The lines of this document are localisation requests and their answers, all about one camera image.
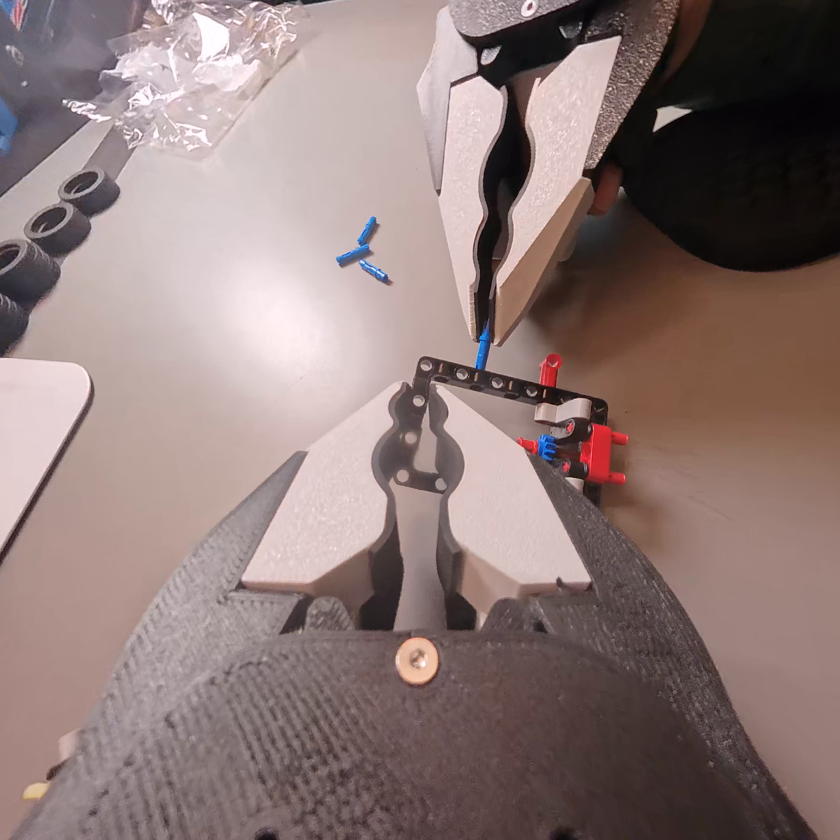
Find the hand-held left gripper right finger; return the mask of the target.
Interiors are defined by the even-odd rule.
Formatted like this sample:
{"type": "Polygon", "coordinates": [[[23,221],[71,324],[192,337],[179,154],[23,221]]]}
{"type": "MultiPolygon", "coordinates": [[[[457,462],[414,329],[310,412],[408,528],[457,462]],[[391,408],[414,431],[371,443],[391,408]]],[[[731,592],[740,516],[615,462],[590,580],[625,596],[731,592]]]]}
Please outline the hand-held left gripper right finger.
{"type": "Polygon", "coordinates": [[[502,599],[526,602],[592,578],[530,457],[444,385],[429,388],[444,483],[437,573],[449,629],[473,629],[502,599]]]}

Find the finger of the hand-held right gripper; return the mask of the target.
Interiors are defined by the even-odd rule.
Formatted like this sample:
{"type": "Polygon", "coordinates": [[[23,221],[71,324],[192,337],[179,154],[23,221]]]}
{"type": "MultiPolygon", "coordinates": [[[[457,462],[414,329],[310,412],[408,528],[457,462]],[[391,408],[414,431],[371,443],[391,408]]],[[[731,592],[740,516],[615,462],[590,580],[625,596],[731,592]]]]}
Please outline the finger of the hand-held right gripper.
{"type": "Polygon", "coordinates": [[[498,142],[508,94],[479,74],[476,49],[461,37],[447,9],[437,13],[417,97],[458,299],[477,341],[493,319],[492,256],[501,232],[498,142]]]}
{"type": "Polygon", "coordinates": [[[592,204],[585,165],[621,42],[616,35],[578,45],[561,61],[513,78],[530,165],[508,212],[507,250],[495,275],[497,346],[572,254],[592,204]]]}

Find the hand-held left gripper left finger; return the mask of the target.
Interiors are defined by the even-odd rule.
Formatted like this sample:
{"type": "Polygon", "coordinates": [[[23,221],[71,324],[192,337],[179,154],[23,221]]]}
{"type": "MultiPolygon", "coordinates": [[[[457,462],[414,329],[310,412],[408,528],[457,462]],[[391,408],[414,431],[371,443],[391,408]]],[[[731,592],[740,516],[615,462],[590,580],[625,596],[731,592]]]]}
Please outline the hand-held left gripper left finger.
{"type": "Polygon", "coordinates": [[[393,629],[403,558],[390,468],[408,393],[388,386],[309,447],[243,572],[246,590],[335,597],[362,629],[393,629]]]}

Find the black lego frame assembly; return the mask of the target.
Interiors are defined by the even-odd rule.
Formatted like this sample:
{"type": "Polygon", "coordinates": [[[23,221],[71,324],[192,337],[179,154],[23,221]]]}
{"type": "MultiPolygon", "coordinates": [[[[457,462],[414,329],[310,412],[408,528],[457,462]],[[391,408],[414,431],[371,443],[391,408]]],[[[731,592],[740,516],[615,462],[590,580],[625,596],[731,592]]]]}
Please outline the black lego frame assembly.
{"type": "Polygon", "coordinates": [[[443,476],[417,469],[414,459],[429,413],[431,385],[451,385],[533,406],[535,422],[551,431],[535,439],[520,437],[518,445],[559,470],[599,506],[601,487],[626,483],[624,473],[613,468],[613,450],[626,446],[628,437],[609,427],[605,400],[557,386],[561,363],[558,354],[547,355],[540,364],[539,379],[526,381],[432,356],[421,357],[413,382],[396,401],[395,432],[382,452],[385,478],[416,490],[445,491],[443,476]]]}

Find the person's right forearm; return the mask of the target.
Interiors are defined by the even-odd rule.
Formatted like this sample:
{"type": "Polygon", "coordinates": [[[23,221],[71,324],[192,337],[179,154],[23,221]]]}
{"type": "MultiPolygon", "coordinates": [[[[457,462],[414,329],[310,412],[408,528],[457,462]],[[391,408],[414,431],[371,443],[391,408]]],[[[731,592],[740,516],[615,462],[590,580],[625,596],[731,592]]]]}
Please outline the person's right forearm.
{"type": "Polygon", "coordinates": [[[680,2],[655,109],[838,93],[838,1],[680,2]]]}

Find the pile of small lego pieces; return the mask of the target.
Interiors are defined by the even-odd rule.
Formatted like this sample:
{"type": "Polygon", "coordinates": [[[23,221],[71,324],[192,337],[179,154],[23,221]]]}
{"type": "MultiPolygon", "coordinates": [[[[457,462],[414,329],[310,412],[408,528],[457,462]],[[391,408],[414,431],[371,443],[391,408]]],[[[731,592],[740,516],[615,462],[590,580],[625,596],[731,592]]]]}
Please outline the pile of small lego pieces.
{"type": "Polygon", "coordinates": [[[35,802],[43,798],[50,783],[64,769],[77,752],[81,728],[66,732],[58,739],[58,760],[46,772],[45,778],[26,786],[22,794],[24,802],[35,802]]]}

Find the black lego set box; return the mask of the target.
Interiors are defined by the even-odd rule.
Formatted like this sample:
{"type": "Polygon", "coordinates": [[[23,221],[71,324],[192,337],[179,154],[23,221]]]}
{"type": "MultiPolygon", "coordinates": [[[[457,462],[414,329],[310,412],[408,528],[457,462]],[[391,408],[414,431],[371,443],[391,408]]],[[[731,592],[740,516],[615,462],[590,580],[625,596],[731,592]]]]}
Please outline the black lego set box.
{"type": "Polygon", "coordinates": [[[1,2],[2,161],[28,145],[46,155],[81,126],[64,105],[71,69],[60,51],[72,2],[1,2]]]}

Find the person's right hand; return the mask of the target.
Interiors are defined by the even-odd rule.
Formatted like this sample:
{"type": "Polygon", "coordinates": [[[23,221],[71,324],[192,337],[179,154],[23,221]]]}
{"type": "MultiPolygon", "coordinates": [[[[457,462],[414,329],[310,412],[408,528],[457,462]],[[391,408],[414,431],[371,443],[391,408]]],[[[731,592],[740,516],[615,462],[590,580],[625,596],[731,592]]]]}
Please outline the person's right hand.
{"type": "Polygon", "coordinates": [[[606,215],[618,198],[623,184],[623,168],[615,157],[603,159],[592,174],[594,195],[587,214],[601,217],[606,215]]]}

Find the clear plastic bag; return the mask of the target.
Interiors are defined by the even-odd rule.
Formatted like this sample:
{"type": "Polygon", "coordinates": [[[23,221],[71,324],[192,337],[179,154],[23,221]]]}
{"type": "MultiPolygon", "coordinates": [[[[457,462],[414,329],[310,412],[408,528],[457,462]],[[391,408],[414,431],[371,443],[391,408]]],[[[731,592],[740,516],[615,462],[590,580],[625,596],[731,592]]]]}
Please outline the clear plastic bag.
{"type": "Polygon", "coordinates": [[[69,111],[109,123],[129,149],[208,156],[308,33],[301,3],[152,2],[152,24],[112,38],[115,66],[69,111]]]}

